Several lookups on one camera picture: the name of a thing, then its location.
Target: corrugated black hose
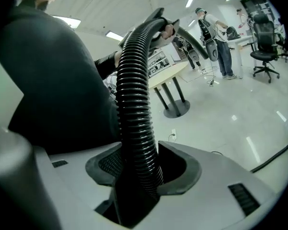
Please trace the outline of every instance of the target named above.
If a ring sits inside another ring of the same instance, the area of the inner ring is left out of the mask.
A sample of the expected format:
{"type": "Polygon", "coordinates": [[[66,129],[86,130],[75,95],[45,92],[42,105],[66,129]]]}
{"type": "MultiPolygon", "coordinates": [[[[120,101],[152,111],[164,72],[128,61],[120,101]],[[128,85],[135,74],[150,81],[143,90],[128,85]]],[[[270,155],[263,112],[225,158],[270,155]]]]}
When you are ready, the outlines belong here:
{"type": "Polygon", "coordinates": [[[148,50],[164,19],[147,21],[126,40],[117,73],[117,105],[123,156],[140,185],[154,199],[163,184],[149,107],[148,50]]]}

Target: round table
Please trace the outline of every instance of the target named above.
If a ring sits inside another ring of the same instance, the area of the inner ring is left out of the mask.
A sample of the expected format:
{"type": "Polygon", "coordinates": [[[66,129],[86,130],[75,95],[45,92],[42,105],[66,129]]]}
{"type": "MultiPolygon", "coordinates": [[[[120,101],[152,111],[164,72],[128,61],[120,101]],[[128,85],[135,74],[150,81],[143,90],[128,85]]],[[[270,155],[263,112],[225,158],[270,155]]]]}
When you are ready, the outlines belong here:
{"type": "Polygon", "coordinates": [[[167,69],[164,69],[157,73],[156,75],[152,76],[149,79],[149,89],[154,89],[156,94],[158,95],[160,101],[162,102],[164,106],[164,115],[168,118],[176,118],[183,116],[186,114],[190,108],[190,103],[185,100],[181,88],[178,84],[178,81],[176,79],[176,75],[178,75],[183,69],[185,69],[188,65],[188,61],[178,63],[174,66],[171,66],[167,69]],[[181,100],[174,100],[171,92],[168,89],[168,86],[166,84],[167,81],[173,79],[173,82],[177,88],[177,91],[179,93],[179,96],[181,100]],[[165,94],[167,95],[170,104],[167,105],[164,101],[161,93],[158,90],[158,86],[161,85],[165,94]]]}

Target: white table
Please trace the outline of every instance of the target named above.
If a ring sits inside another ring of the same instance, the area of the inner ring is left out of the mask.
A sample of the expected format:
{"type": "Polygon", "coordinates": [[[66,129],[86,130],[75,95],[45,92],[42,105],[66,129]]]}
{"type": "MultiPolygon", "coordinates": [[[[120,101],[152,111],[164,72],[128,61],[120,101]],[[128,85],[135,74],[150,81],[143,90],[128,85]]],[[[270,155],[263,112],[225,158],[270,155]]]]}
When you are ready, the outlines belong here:
{"type": "Polygon", "coordinates": [[[244,37],[241,37],[241,38],[237,38],[237,39],[234,39],[234,40],[228,40],[227,43],[230,45],[230,44],[233,44],[234,47],[235,47],[235,55],[236,55],[236,58],[237,58],[237,65],[238,65],[238,68],[239,68],[239,72],[238,72],[238,77],[240,79],[243,78],[243,69],[242,69],[242,59],[241,59],[241,54],[240,54],[240,50],[239,50],[239,43],[242,43],[244,41],[253,41],[253,36],[244,36],[244,37]]]}
{"type": "Polygon", "coordinates": [[[176,76],[183,70],[186,68],[186,66],[188,65],[188,62],[181,62],[178,63],[176,65],[173,65],[167,69],[164,69],[163,71],[160,71],[159,73],[157,73],[156,75],[154,75],[153,77],[151,77],[149,79],[149,89],[154,89],[157,96],[159,97],[160,101],[162,102],[163,106],[164,106],[164,115],[168,118],[176,118],[176,117],[180,117],[184,114],[187,113],[187,111],[190,108],[190,103],[185,100],[181,88],[178,84],[178,81],[176,79],[176,76]],[[181,100],[174,100],[171,92],[168,89],[168,86],[166,84],[167,81],[173,79],[173,82],[177,88],[178,94],[181,98],[181,100]],[[158,90],[158,86],[162,86],[165,94],[167,95],[170,105],[167,105],[166,102],[164,101],[161,93],[158,90]]]}

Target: white ceiling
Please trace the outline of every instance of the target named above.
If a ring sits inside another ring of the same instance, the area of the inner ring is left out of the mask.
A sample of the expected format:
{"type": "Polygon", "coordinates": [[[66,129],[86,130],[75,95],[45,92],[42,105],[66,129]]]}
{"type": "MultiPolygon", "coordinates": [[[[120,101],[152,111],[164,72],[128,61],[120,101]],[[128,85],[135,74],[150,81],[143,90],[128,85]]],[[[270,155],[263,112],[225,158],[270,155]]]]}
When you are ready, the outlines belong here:
{"type": "Polygon", "coordinates": [[[180,25],[187,28],[196,18],[195,8],[216,1],[224,0],[194,0],[186,9],[187,0],[55,0],[47,12],[80,19],[79,31],[105,35],[111,30],[125,35],[158,7],[165,8],[166,18],[180,18],[180,25]]]}

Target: white desk leg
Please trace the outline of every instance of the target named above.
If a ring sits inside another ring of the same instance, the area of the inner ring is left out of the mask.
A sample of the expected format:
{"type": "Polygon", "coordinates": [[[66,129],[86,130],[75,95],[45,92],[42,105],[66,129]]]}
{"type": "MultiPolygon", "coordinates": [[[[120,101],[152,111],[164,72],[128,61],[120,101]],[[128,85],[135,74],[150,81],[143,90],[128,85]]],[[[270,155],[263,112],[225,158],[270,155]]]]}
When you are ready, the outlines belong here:
{"type": "Polygon", "coordinates": [[[238,77],[240,79],[243,78],[243,69],[242,69],[242,60],[241,60],[241,54],[240,54],[240,50],[239,50],[239,45],[238,43],[235,43],[235,55],[237,58],[237,64],[238,64],[238,77]]]}

